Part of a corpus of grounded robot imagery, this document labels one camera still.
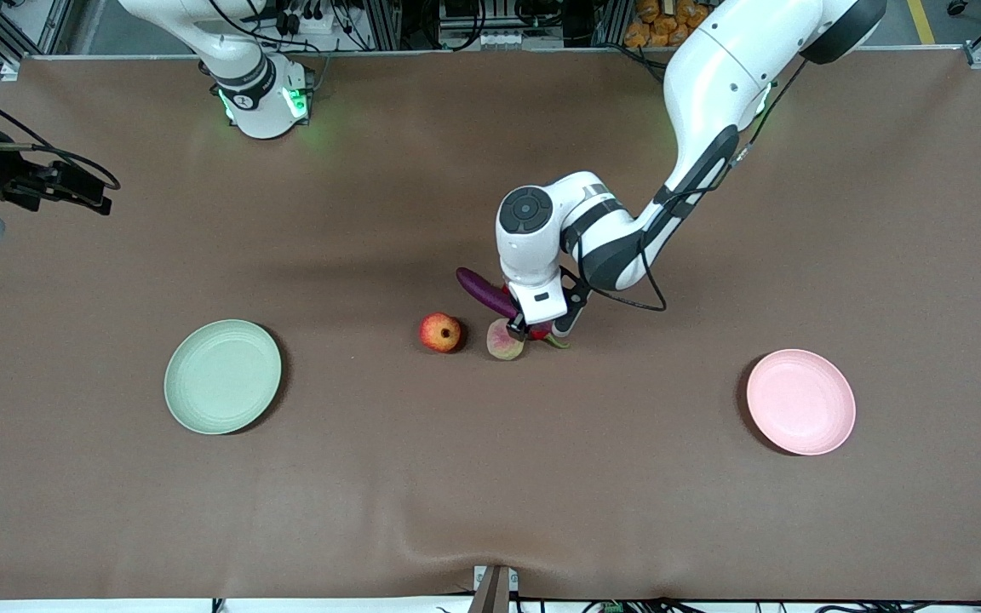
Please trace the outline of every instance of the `green indicator light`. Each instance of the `green indicator light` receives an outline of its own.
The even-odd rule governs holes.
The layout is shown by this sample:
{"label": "green indicator light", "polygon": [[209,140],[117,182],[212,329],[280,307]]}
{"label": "green indicator light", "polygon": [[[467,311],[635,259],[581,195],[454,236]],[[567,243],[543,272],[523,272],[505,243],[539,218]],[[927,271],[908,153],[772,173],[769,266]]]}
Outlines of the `green indicator light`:
{"label": "green indicator light", "polygon": [[290,112],[293,116],[305,117],[305,95],[297,90],[289,90],[285,87],[283,88],[283,97],[287,101],[287,106],[290,108]]}
{"label": "green indicator light", "polygon": [[229,117],[230,121],[233,121],[233,111],[229,108],[229,100],[226,98],[226,94],[222,93],[222,90],[218,90],[218,97],[221,98],[221,104],[226,108],[226,117]]}

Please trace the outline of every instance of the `red object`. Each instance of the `red object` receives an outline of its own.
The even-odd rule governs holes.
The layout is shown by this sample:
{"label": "red object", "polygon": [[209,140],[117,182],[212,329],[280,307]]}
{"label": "red object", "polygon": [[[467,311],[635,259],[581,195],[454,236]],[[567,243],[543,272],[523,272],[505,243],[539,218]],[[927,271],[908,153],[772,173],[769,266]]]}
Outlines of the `red object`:
{"label": "red object", "polygon": [[433,352],[452,352],[460,344],[460,322],[444,313],[426,315],[419,326],[419,341]]}

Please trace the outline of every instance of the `yellow floor line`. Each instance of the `yellow floor line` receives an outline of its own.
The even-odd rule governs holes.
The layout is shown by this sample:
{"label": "yellow floor line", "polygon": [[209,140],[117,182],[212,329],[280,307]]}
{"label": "yellow floor line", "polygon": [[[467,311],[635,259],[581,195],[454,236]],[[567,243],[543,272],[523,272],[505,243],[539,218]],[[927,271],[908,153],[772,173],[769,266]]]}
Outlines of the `yellow floor line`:
{"label": "yellow floor line", "polygon": [[922,0],[907,0],[907,7],[910,8],[911,19],[915,20],[915,30],[918,31],[918,39],[922,41],[922,45],[933,45],[933,31],[930,30],[930,20],[926,19]]}

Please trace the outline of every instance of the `pink plate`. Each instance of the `pink plate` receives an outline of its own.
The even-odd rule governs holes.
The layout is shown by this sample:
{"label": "pink plate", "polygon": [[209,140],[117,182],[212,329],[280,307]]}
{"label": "pink plate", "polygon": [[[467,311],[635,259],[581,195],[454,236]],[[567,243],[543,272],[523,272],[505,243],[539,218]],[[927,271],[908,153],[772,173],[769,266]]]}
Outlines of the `pink plate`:
{"label": "pink plate", "polygon": [[825,358],[783,349],[760,360],[748,377],[748,411],[783,450],[818,456],[853,430],[855,404],[846,377]]}

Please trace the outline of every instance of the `plate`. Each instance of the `plate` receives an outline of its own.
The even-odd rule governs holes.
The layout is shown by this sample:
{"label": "plate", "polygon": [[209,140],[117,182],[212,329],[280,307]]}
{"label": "plate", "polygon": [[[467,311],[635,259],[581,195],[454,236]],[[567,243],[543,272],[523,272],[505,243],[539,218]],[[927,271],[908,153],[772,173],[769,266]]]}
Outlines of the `plate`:
{"label": "plate", "polygon": [[840,370],[802,349],[771,353],[755,365],[748,409],[775,445],[803,456],[837,449],[853,431],[857,412]]}
{"label": "plate", "polygon": [[228,434],[248,426],[275,398],[283,359],[267,330],[223,319],[193,331],[164,371],[164,401],[181,426]]}

